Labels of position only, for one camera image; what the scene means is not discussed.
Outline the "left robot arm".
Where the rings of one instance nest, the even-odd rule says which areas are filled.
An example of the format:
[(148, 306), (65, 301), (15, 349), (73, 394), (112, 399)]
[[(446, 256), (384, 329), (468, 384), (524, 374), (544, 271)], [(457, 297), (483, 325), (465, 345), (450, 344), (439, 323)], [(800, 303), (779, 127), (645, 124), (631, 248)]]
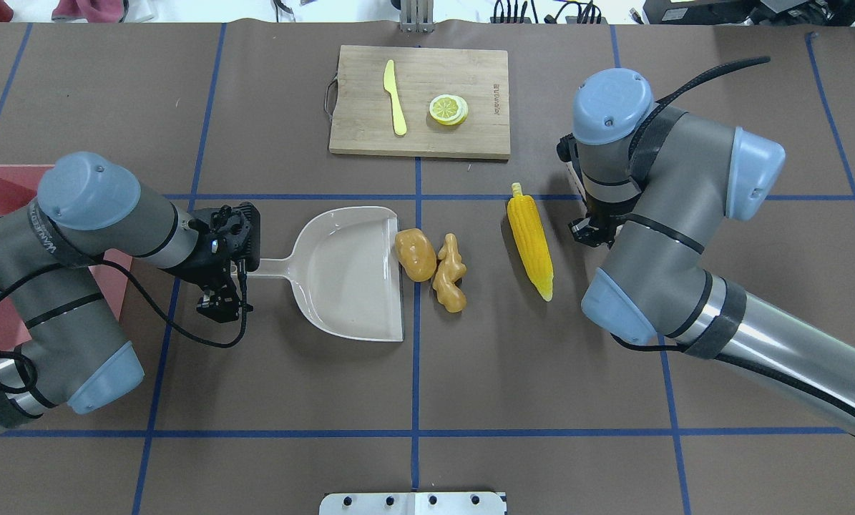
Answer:
[(196, 310), (247, 327), (247, 276), (260, 266), (250, 202), (188, 212), (90, 151), (44, 173), (25, 207), (0, 217), (0, 435), (51, 408), (87, 414), (144, 371), (92, 268), (129, 278), (115, 249), (201, 290)]

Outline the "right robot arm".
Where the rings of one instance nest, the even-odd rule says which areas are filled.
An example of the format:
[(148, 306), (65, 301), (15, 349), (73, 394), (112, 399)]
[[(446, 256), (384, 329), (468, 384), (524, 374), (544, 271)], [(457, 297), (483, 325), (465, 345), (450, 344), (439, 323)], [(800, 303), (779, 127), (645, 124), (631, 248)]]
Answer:
[(777, 142), (675, 107), (711, 79), (768, 62), (723, 63), (662, 99), (634, 69), (604, 69), (573, 101), (558, 144), (584, 188), (575, 241), (606, 245), (581, 301), (630, 350), (667, 350), (735, 369), (855, 437), (855, 348), (710, 273), (700, 260), (724, 219), (748, 221), (785, 163)]

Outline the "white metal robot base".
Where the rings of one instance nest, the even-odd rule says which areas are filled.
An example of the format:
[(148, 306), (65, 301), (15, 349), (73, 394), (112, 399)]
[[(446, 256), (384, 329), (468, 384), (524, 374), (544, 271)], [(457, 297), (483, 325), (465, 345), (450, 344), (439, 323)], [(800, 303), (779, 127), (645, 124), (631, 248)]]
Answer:
[(508, 514), (505, 494), (493, 491), (333, 493), (319, 514)]

